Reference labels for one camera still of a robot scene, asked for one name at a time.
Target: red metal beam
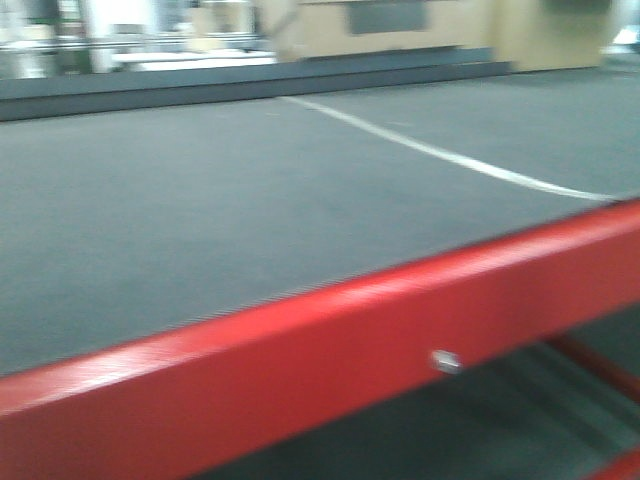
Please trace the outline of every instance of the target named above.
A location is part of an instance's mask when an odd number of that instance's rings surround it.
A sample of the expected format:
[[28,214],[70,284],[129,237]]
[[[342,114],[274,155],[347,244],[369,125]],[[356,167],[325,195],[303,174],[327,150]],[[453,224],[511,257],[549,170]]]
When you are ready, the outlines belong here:
[[547,344],[640,404],[640,378],[568,335],[552,338]]
[[170,479],[640,301],[640,202],[0,379],[3,480]]
[[605,470],[588,480],[638,480],[640,478],[640,448],[623,455]]

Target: dark gray strip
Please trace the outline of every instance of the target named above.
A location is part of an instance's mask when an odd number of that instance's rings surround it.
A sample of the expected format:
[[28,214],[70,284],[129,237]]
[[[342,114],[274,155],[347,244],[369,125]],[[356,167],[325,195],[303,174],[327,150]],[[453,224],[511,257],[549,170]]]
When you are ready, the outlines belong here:
[[168,86],[144,91],[16,98],[0,101],[0,121],[439,82],[505,75],[509,71],[508,63],[471,63],[316,77]]
[[239,82],[263,82],[490,61],[492,61],[492,53],[490,49],[486,48],[437,49],[245,67],[2,80],[0,81],[0,101],[119,92],[122,90],[153,90]]

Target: gray carpet surface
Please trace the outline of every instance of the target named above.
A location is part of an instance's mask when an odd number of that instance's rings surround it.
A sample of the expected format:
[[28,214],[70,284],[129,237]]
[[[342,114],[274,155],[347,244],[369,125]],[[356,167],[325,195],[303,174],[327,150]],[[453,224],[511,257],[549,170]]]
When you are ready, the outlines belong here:
[[[640,83],[611,75],[309,98],[543,180],[613,193],[640,187],[630,155],[640,145],[630,133]],[[597,206],[280,99],[5,123],[0,152],[0,374]]]

